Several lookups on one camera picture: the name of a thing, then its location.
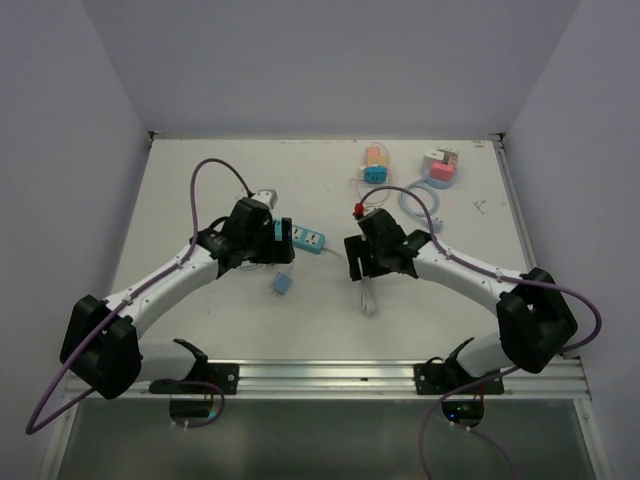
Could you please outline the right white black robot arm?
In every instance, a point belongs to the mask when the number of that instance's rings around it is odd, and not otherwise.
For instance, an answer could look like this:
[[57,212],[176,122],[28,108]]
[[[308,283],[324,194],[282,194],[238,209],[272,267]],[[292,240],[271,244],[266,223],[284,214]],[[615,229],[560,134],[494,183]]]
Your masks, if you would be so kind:
[[472,337],[444,361],[451,389],[468,392],[481,377],[504,368],[541,372],[577,331],[553,278],[476,264],[423,230],[405,233],[384,209],[358,219],[360,234],[345,238],[353,281],[391,273],[433,282],[472,300],[497,319],[494,332]]

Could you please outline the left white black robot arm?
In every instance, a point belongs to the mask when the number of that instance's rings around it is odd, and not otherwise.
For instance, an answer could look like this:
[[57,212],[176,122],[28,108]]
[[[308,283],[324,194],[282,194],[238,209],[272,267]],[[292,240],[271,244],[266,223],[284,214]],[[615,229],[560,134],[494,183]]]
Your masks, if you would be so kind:
[[238,200],[227,217],[197,232],[179,254],[135,285],[103,300],[87,295],[72,310],[60,361],[103,398],[119,397],[137,382],[205,390],[214,375],[193,343],[145,343],[146,331],[188,295],[246,262],[289,264],[292,223],[274,227],[273,190]]

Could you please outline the aluminium front rail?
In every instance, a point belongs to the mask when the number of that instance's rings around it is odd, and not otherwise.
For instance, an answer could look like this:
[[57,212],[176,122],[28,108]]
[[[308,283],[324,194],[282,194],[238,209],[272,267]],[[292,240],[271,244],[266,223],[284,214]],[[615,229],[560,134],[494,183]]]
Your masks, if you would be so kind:
[[[436,398],[470,382],[447,380],[438,360],[211,360],[205,378],[225,395],[246,399]],[[539,374],[503,373],[465,394],[517,399],[590,397],[581,362],[564,359],[552,360]]]

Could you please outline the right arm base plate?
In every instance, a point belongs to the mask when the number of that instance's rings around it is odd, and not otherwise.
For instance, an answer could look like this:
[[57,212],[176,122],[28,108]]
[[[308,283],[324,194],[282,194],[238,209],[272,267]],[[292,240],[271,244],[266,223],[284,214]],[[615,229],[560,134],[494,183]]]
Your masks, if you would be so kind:
[[418,395],[444,395],[474,381],[461,367],[443,362],[424,362],[413,366]]

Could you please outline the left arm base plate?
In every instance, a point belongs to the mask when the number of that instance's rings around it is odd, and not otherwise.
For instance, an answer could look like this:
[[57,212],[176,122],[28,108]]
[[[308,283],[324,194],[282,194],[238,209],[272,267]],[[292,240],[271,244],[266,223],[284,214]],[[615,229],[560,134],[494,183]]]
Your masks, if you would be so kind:
[[196,365],[184,380],[155,380],[149,386],[151,394],[197,395],[213,393],[213,386],[224,395],[235,395],[240,377],[237,363],[207,363]]

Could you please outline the light blue charger plug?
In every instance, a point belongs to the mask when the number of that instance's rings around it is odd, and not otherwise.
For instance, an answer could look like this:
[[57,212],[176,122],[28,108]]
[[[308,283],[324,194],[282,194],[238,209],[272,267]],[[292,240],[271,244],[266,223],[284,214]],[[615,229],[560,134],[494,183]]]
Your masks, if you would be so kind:
[[271,283],[271,288],[275,294],[285,295],[290,289],[292,283],[293,280],[289,274],[278,272]]

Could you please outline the blue cube socket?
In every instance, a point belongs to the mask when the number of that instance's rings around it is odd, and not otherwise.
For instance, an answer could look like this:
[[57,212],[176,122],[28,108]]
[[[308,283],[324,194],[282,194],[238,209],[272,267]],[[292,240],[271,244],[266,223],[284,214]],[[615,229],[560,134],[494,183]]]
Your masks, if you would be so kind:
[[363,181],[369,185],[380,185],[387,181],[388,169],[381,165],[367,166],[363,170]]

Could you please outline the teal power strip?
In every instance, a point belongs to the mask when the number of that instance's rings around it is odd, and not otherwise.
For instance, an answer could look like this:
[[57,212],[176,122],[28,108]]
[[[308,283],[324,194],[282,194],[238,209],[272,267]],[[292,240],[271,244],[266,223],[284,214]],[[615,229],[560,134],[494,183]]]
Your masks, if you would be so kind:
[[288,243],[284,240],[285,228],[282,219],[274,220],[272,225],[276,245],[283,252],[287,252],[289,247],[292,247],[319,255],[324,250],[326,236],[321,232],[293,223],[291,225],[291,243]]

